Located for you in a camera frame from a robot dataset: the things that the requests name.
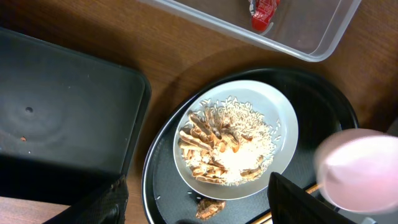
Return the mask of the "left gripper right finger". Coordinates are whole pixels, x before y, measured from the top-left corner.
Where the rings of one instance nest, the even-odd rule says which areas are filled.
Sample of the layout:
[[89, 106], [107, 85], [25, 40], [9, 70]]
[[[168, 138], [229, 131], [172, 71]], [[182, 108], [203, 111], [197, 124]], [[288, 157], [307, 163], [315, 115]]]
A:
[[273, 224], [354, 224], [279, 173], [271, 173], [267, 195]]

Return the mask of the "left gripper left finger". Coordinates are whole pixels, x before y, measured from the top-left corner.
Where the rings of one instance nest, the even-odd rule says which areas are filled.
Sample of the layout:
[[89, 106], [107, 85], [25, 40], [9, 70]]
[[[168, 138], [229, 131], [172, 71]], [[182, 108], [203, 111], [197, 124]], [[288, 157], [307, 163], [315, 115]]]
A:
[[124, 224], [129, 198], [126, 176], [108, 181], [44, 224]]

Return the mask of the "pink shallow bowl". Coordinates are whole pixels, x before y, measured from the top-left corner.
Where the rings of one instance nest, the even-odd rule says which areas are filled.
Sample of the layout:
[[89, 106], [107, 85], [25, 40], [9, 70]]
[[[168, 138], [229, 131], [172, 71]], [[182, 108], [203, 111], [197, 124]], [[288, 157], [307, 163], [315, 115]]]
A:
[[332, 134], [316, 149], [321, 195], [354, 213], [397, 210], [397, 137], [372, 129]]

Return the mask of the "red snack wrapper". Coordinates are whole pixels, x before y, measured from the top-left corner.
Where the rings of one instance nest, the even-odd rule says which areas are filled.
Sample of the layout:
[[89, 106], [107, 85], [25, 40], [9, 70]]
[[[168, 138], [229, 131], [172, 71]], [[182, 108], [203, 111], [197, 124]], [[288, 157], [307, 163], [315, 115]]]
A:
[[249, 0], [252, 28], [264, 32], [279, 4], [280, 0]]

